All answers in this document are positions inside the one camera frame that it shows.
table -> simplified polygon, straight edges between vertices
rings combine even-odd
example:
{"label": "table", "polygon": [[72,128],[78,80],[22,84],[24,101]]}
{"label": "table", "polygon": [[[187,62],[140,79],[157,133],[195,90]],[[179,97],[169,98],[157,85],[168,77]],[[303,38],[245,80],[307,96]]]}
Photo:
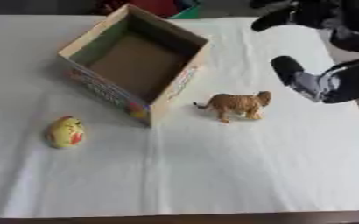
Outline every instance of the table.
{"label": "table", "polygon": [[[283,87],[269,61],[333,61],[317,32],[250,31],[253,18],[175,21],[211,39],[202,69],[153,129],[63,76],[56,52],[100,17],[0,16],[0,217],[359,210],[359,109]],[[273,93],[258,122],[193,107],[217,92]],[[54,150],[42,130],[80,117],[88,139]]]}

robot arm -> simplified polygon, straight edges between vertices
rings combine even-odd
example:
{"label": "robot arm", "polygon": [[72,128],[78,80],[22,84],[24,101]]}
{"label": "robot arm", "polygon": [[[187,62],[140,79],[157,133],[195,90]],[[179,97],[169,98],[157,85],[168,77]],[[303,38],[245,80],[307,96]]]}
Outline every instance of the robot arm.
{"label": "robot arm", "polygon": [[[263,7],[279,0],[253,0]],[[277,25],[297,24],[332,30],[331,43],[343,50],[359,52],[359,0],[299,0],[252,25],[261,32]],[[359,98],[359,60],[333,66],[323,74],[309,74],[295,59],[282,56],[272,66],[280,80],[314,102],[337,103]]]}

toy tiger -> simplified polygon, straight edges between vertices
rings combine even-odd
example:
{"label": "toy tiger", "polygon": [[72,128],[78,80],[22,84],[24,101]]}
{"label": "toy tiger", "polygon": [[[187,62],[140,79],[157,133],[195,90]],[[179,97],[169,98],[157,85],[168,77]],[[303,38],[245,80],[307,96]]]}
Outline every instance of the toy tiger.
{"label": "toy tiger", "polygon": [[207,105],[201,106],[194,102],[199,109],[214,108],[218,112],[218,118],[223,123],[229,123],[226,113],[234,112],[237,115],[244,115],[252,120],[259,120],[262,117],[258,113],[259,109],[268,106],[271,102],[271,92],[262,91],[257,95],[236,95],[236,94],[216,94]]}

cardboard box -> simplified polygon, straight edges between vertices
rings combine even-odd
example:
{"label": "cardboard box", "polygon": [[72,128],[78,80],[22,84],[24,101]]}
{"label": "cardboard box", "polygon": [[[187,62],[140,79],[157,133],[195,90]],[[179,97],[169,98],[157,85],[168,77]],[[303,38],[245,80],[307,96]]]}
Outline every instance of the cardboard box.
{"label": "cardboard box", "polygon": [[126,4],[59,55],[72,79],[152,126],[194,76],[207,42]]}

red face pattern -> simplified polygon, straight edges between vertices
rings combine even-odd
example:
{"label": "red face pattern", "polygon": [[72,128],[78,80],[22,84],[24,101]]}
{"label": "red face pattern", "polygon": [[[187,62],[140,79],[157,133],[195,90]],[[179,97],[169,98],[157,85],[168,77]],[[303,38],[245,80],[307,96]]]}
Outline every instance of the red face pattern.
{"label": "red face pattern", "polygon": [[71,136],[71,144],[77,144],[77,143],[79,143],[82,139],[83,139],[83,134],[82,134],[82,133],[74,133],[74,134]]}

